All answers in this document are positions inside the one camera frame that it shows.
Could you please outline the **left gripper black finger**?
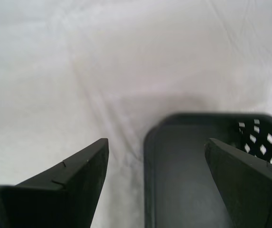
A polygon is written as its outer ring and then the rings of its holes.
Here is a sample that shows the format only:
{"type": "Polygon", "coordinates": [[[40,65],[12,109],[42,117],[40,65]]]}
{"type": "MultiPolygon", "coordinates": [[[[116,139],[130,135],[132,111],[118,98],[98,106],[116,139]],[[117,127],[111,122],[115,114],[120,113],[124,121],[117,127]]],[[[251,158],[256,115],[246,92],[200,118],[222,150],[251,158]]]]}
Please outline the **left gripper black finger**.
{"type": "Polygon", "coordinates": [[[211,138],[205,159],[235,228],[272,228],[272,164],[211,138]]]}
{"type": "Polygon", "coordinates": [[[106,177],[102,138],[17,185],[0,185],[0,228],[88,228],[106,177]]]}

